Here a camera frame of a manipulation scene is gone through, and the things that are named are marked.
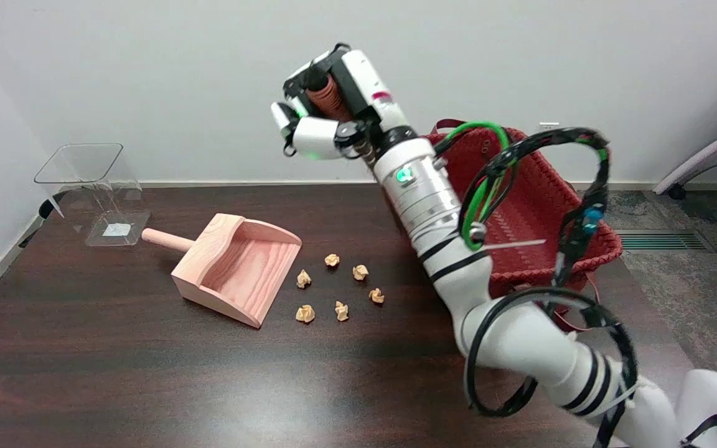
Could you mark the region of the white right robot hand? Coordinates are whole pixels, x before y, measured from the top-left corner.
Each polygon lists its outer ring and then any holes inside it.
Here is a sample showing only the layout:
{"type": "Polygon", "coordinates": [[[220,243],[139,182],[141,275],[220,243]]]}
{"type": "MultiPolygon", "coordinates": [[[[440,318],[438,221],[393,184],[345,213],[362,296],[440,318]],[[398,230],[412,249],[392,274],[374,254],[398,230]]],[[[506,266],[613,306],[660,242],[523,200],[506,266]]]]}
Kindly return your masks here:
{"type": "Polygon", "coordinates": [[[394,145],[418,138],[367,54],[346,43],[305,63],[282,91],[271,115],[287,157],[364,159],[372,166],[394,145]]]}

